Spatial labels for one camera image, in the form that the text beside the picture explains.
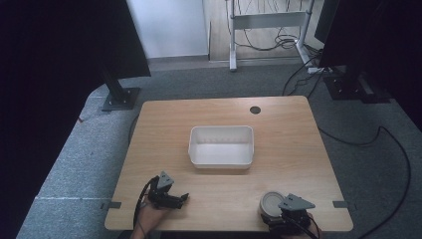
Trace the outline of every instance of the round lid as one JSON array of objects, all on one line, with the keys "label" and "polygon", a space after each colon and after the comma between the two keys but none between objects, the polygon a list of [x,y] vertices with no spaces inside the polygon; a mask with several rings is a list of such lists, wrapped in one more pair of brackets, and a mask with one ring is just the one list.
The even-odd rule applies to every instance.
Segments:
[{"label": "round lid", "polygon": [[264,194],[261,198],[261,210],[271,217],[279,217],[282,214],[282,210],[279,207],[279,204],[285,197],[282,193],[277,191],[270,191]]}]

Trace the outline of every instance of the white metal leg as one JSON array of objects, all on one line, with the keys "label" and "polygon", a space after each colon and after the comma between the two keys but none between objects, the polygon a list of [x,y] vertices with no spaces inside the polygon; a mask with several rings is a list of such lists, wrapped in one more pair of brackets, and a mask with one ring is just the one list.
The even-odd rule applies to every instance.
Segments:
[{"label": "white metal leg", "polygon": [[235,72],[236,67],[236,45],[235,31],[255,28],[276,28],[276,27],[301,27],[301,36],[296,43],[299,55],[306,67],[311,67],[310,57],[305,51],[304,41],[307,36],[308,26],[313,13],[315,0],[311,0],[306,12],[287,12],[275,14],[241,15],[235,16],[235,0],[230,4],[230,71]]}]

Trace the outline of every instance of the blue-gray floor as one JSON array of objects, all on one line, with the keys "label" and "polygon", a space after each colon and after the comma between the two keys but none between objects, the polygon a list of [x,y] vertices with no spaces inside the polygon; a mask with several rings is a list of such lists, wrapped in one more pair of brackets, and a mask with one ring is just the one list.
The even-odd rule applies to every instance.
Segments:
[{"label": "blue-gray floor", "polygon": [[[124,162],[130,126],[144,102],[280,96],[285,82],[299,66],[245,66],[239,67],[237,73],[230,73],[226,67],[153,71],[151,78],[120,81],[124,87],[142,88],[134,109],[124,112],[103,113],[101,106],[108,90],[106,86],[98,88],[87,99],[81,112],[83,122],[76,121],[18,238],[117,238],[120,232],[104,227],[106,209]],[[301,72],[295,80],[306,76]],[[313,78],[299,87],[295,95],[307,96],[316,81]],[[420,238],[422,133],[399,104],[394,100],[378,105],[332,101],[322,81],[310,97],[310,104],[317,125],[342,139],[369,141],[382,125],[402,143],[411,163],[408,195],[394,217],[368,238]],[[352,231],[324,232],[324,238],[357,238],[381,222],[399,202],[406,185],[405,157],[385,131],[365,147],[340,143],[323,133],[321,137],[354,223]]]}]

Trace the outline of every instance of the human hand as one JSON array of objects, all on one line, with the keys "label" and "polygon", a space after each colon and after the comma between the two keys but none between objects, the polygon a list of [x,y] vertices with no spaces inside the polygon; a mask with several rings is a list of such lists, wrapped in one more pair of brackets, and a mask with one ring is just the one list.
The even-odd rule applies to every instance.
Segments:
[{"label": "human hand", "polygon": [[143,204],[144,206],[140,208],[137,214],[137,221],[130,239],[145,238],[146,234],[158,226],[165,215],[171,211],[169,208],[155,208],[147,196],[144,197]]},{"label": "human hand", "polygon": [[[311,219],[314,219],[313,215],[308,213],[308,216]],[[311,226],[308,228],[308,230],[313,233],[315,235],[316,238],[320,239],[322,238],[322,231],[320,230],[319,227],[317,227],[317,225],[314,223],[313,220],[311,220]],[[284,236],[282,235],[281,238],[283,239],[309,239],[311,238],[310,236],[308,236],[305,232],[301,235],[294,235],[294,236]]]}]

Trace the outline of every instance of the white wall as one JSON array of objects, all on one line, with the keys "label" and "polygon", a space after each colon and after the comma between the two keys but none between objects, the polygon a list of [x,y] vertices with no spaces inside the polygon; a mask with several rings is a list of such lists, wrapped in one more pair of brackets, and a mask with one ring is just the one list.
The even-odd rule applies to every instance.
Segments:
[{"label": "white wall", "polygon": [[146,58],[207,55],[202,0],[126,0]]}]

